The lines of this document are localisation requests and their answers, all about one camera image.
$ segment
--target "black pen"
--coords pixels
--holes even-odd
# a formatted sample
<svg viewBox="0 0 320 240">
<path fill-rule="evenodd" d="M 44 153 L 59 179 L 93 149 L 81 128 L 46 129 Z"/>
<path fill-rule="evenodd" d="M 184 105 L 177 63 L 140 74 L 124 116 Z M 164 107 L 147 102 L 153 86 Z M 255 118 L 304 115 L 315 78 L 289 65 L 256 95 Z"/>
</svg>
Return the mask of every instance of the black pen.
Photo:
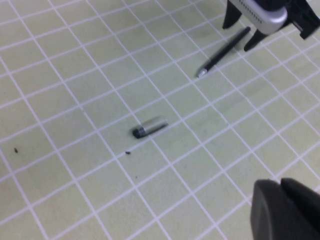
<svg viewBox="0 0 320 240">
<path fill-rule="evenodd" d="M 210 69 L 216 65 L 234 46 L 237 45 L 249 32 L 251 28 L 247 26 L 240 30 L 235 36 L 232 37 L 230 42 L 227 42 L 222 48 L 219 49 L 197 72 L 197 77 L 200 78 L 205 75 Z"/>
</svg>

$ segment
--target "pen cap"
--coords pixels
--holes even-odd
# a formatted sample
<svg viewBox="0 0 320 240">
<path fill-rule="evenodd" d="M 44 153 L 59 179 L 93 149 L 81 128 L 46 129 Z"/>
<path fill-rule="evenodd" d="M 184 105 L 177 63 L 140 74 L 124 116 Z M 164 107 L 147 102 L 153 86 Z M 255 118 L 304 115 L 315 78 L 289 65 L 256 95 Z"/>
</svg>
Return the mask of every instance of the pen cap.
<svg viewBox="0 0 320 240">
<path fill-rule="evenodd" d="M 166 127 L 167 125 L 168 122 L 164 117 L 157 116 L 142 123 L 141 126 L 135 128 L 132 133 L 136 138 L 143 138 Z"/>
</svg>

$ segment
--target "pen tip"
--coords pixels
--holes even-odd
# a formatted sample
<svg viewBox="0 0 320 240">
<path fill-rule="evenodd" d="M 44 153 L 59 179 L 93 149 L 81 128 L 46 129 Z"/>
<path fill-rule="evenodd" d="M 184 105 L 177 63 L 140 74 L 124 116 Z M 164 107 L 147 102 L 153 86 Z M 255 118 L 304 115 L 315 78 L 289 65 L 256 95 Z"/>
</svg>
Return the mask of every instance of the pen tip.
<svg viewBox="0 0 320 240">
<path fill-rule="evenodd" d="M 203 75 L 205 75 L 207 73 L 207 69 L 201 69 L 201 71 L 199 71 L 198 73 L 198 78 L 201 78 Z"/>
</svg>

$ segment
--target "pen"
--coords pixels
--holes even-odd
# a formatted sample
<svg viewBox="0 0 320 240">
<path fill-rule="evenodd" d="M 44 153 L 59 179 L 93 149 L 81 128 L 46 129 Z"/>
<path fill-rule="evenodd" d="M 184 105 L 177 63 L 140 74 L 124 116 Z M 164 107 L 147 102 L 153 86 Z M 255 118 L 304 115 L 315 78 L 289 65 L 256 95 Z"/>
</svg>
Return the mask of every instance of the pen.
<svg viewBox="0 0 320 240">
<path fill-rule="evenodd" d="M 205 75 L 207 72 L 210 71 L 210 69 L 216 65 L 228 52 L 230 52 L 231 49 L 234 48 L 237 43 L 240 42 L 241 39 L 243 39 L 249 32 L 251 28 L 247 26 L 246 28 L 243 28 L 240 30 L 235 36 L 232 37 L 230 42 L 227 42 L 222 48 L 219 49 L 219 51 L 214 54 L 197 72 L 197 77 L 200 78 L 203 75 Z"/>
</svg>

